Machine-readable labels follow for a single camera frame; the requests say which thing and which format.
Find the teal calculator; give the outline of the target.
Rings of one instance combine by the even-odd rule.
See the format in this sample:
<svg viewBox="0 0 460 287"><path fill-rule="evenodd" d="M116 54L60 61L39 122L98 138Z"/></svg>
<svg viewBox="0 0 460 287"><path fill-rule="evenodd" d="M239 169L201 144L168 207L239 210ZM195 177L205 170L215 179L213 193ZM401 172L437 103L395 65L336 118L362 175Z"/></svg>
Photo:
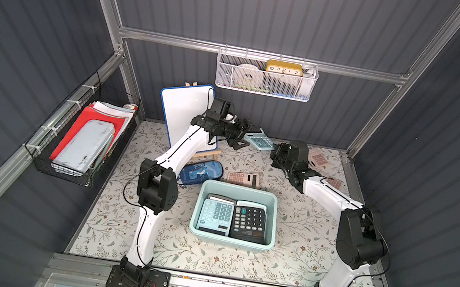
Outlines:
<svg viewBox="0 0 460 287"><path fill-rule="evenodd" d="M239 200L237 201L236 206L244 207L244 208L248 207L248 208L267 211L267 206L260 204L260 203L255 203L254 201L248 201L248 200L245 200L245 201Z"/></svg>
<svg viewBox="0 0 460 287"><path fill-rule="evenodd" d="M275 149L273 141L271 141L263 130L259 132L247 132L244 136L244 140L257 150L272 151Z"/></svg>

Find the mint green storage box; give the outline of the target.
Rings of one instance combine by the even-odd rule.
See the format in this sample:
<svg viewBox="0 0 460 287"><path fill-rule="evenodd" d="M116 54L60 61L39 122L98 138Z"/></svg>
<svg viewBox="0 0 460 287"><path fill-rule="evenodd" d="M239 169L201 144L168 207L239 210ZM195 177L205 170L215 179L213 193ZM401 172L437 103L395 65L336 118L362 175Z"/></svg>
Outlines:
<svg viewBox="0 0 460 287"><path fill-rule="evenodd" d="M202 184L189 228L201 240L253 252L276 243L277 197L217 180Z"/></svg>

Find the teal calculator hidden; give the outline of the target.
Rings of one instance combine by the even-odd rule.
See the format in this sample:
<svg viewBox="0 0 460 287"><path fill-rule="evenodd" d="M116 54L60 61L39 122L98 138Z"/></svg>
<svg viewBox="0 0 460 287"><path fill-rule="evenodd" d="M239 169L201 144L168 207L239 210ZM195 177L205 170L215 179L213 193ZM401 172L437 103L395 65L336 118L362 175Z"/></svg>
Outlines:
<svg viewBox="0 0 460 287"><path fill-rule="evenodd" d="M214 199L206 199L197 220L197 229L206 233L228 236L234 205Z"/></svg>

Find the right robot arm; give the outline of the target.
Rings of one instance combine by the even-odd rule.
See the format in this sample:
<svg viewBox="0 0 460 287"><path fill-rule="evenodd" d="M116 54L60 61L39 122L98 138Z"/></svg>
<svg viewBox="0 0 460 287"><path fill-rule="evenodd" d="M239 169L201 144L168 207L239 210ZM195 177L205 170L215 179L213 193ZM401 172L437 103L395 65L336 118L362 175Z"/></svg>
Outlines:
<svg viewBox="0 0 460 287"><path fill-rule="evenodd" d="M338 221L337 259L314 287L350 287L356 279L368 277L369 268L389 253L379 230L380 215L375 207L346 196L311 168L308 152L305 142L294 140L274 145L270 159L299 193L321 204Z"/></svg>

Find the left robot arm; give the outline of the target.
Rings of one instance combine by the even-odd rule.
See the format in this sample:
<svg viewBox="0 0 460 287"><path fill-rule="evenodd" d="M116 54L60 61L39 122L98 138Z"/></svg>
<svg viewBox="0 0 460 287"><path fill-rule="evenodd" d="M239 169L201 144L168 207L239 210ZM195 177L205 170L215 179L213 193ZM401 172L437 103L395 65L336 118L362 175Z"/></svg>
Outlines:
<svg viewBox="0 0 460 287"><path fill-rule="evenodd" d="M194 117L183 137L156 159L144 159L138 174L135 204L139 209L132 245L122 257L117 273L130 287L145 287L152 270L156 234L165 215L178 197L177 178L196 152L219 138L237 150L245 147L245 134L252 124L248 119L214 115L211 110Z"/></svg>

